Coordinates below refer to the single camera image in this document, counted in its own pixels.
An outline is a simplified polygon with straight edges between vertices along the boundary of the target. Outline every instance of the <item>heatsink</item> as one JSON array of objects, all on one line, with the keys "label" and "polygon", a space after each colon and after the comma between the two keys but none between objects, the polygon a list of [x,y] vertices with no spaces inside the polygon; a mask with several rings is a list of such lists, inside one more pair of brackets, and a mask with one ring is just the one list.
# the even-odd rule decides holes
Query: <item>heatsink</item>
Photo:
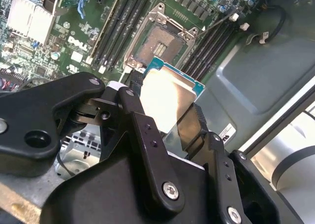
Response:
[{"label": "heatsink", "polygon": [[54,22],[54,16],[30,0],[12,0],[8,28],[18,34],[45,44]]}]

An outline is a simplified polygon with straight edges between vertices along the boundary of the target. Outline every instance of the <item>silver screw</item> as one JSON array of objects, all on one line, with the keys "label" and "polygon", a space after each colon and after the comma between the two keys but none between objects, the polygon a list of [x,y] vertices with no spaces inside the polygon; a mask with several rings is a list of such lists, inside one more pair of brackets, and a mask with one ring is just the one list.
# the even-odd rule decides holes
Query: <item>silver screw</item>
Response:
[{"label": "silver screw", "polygon": [[220,141],[220,140],[221,140],[220,137],[218,137],[216,134],[214,134],[213,137],[214,137],[214,139],[217,140],[217,141]]},{"label": "silver screw", "polygon": [[232,219],[232,221],[234,221],[237,224],[242,223],[242,218],[235,208],[228,207],[227,212],[228,212],[230,218]]},{"label": "silver screw", "polygon": [[94,84],[94,85],[99,85],[98,80],[96,80],[96,79],[94,79],[94,78],[89,79],[89,81],[90,81],[92,84]]},{"label": "silver screw", "polygon": [[246,160],[246,157],[244,154],[240,153],[240,157],[241,157],[241,159]]},{"label": "silver screw", "polygon": [[8,129],[7,123],[4,121],[4,119],[0,118],[0,134],[4,133]]},{"label": "silver screw", "polygon": [[163,192],[168,198],[172,200],[178,199],[178,189],[172,182],[165,182],[163,184]]},{"label": "silver screw", "polygon": [[129,94],[130,96],[134,96],[133,92],[130,90],[126,90],[126,93]]}]

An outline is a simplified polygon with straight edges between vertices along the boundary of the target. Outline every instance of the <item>motherboard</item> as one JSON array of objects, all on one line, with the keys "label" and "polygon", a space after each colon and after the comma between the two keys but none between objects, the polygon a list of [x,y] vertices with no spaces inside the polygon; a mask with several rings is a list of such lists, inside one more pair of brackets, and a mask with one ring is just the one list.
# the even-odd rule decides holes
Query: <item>motherboard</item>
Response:
[{"label": "motherboard", "polygon": [[81,71],[121,81],[154,57],[202,81],[262,2],[0,1],[0,87],[9,91]]}]

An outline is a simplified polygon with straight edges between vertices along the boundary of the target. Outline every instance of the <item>bolt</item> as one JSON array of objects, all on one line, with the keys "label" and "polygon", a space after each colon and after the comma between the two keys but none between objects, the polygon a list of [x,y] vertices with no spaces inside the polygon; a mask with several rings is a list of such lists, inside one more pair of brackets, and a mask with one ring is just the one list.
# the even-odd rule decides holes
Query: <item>bolt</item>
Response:
[{"label": "bolt", "polygon": [[178,199],[178,189],[172,182],[165,182],[163,184],[163,192],[168,198],[172,200]]},{"label": "bolt", "polygon": [[158,146],[158,143],[155,140],[152,140],[150,144],[152,145],[152,147],[155,147],[155,148]]},{"label": "bolt", "polygon": [[94,85],[99,85],[98,80],[96,80],[96,79],[94,79],[94,78],[89,79],[89,81],[90,81],[92,84],[94,84]]},{"label": "bolt", "polygon": [[246,160],[246,157],[244,154],[240,153],[240,157],[241,157],[241,159]]},{"label": "bolt", "polygon": [[242,223],[242,218],[235,208],[228,207],[227,212],[228,212],[230,218],[232,219],[232,221],[234,221],[236,224]]},{"label": "bolt", "polygon": [[217,136],[216,134],[213,135],[213,138],[214,138],[216,141],[220,141],[220,140],[221,140],[220,137]]},{"label": "bolt", "polygon": [[110,113],[109,112],[107,112],[107,111],[105,111],[105,112],[103,112],[103,114],[102,114],[102,120],[107,120],[108,118],[110,118]]},{"label": "bolt", "polygon": [[4,133],[8,129],[7,123],[4,121],[4,119],[0,118],[0,134]]},{"label": "bolt", "polygon": [[130,96],[134,96],[134,94],[131,90],[126,90],[126,93],[129,94]]}]

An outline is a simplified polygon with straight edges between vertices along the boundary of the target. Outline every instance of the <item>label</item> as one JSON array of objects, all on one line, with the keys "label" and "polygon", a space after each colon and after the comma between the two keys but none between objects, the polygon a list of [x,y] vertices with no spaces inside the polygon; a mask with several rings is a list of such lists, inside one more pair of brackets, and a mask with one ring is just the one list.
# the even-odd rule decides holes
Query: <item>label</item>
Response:
[{"label": "label", "polygon": [[227,141],[232,138],[235,134],[236,129],[229,123],[226,128],[219,134],[220,138],[223,140],[223,143],[226,144]]}]

